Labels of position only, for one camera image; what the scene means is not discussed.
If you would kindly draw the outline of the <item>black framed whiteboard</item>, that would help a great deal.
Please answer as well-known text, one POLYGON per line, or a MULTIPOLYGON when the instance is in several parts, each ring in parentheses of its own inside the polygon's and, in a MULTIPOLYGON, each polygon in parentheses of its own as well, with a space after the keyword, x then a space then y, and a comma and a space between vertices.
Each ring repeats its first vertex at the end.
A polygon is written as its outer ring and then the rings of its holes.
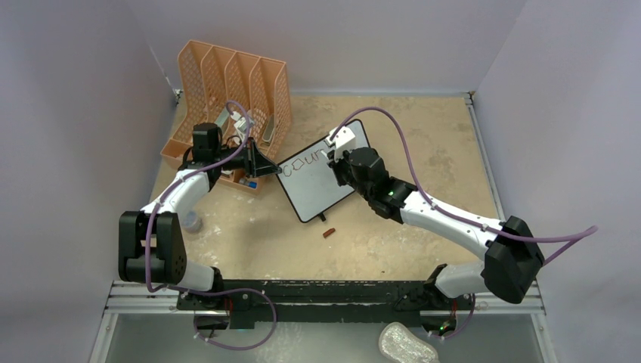
POLYGON ((277 174, 298 220, 310 222, 354 193, 349 186, 338 186, 325 156, 329 148, 321 137, 279 163, 277 174))

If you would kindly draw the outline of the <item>brown marker cap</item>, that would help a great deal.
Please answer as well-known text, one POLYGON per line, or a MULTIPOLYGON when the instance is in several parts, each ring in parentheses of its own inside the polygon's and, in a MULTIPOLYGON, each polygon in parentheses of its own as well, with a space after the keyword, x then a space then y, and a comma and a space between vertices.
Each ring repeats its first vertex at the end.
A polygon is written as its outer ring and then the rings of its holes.
POLYGON ((336 229, 335 228, 330 228, 327 231, 323 233, 323 238, 328 238, 331 234, 335 233, 336 229))

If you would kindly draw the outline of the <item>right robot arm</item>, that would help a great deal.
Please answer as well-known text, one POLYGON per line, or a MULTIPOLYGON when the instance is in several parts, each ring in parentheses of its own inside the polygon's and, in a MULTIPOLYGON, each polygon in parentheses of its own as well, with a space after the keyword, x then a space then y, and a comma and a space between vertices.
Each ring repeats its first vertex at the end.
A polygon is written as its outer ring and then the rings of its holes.
POLYGON ((371 147, 343 154, 331 150, 327 159, 338 185, 353 188, 378 216, 435 233, 478 257, 477 262, 437 267, 424 288, 429 305, 441 308, 466 293, 489 292, 512 304, 525 298, 544 262, 540 248, 523 241, 532 236, 525 221, 485 218, 425 200, 416 185, 390 176, 371 147))

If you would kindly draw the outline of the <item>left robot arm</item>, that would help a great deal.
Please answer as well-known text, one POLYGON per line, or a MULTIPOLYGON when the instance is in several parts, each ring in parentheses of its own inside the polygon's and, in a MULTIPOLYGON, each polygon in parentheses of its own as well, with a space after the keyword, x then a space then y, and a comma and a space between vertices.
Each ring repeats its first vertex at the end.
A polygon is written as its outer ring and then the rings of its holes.
POLYGON ((242 170, 250 178, 275 175, 282 169, 248 137, 237 147, 224 144, 214 123, 194 126, 193 146, 183 156, 173 182, 154 201, 119 217, 118 272, 124 281, 196 291, 206 309, 225 301, 221 272, 187 257, 181 220, 215 186, 224 171, 242 170))

